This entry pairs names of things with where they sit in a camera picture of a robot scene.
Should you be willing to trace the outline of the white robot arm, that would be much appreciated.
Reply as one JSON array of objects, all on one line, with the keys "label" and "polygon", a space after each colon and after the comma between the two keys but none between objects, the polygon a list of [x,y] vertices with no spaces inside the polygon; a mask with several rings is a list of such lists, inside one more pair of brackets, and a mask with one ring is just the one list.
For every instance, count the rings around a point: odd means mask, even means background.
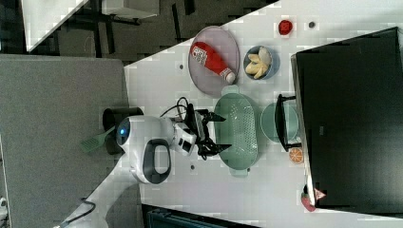
[{"label": "white robot arm", "polygon": [[185,117],[134,115],[124,118],[116,130],[116,143],[124,150],[108,176],[81,199],[70,216],[53,228],[108,228],[106,216],[121,194],[134,184],[160,184],[170,175],[171,154],[197,153],[202,158],[227,149],[209,137],[207,124],[225,119],[207,109],[184,107]]}]

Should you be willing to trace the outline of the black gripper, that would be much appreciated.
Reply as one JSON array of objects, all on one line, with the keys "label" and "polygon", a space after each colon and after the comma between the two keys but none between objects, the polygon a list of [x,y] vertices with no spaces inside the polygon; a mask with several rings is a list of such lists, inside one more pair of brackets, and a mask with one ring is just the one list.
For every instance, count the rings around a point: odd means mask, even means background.
[{"label": "black gripper", "polygon": [[208,157],[218,155],[231,147],[231,144],[215,144],[209,136],[207,124],[209,122],[224,121],[225,118],[207,109],[194,109],[192,104],[189,104],[186,108],[184,123],[196,135],[198,155],[205,161]]}]

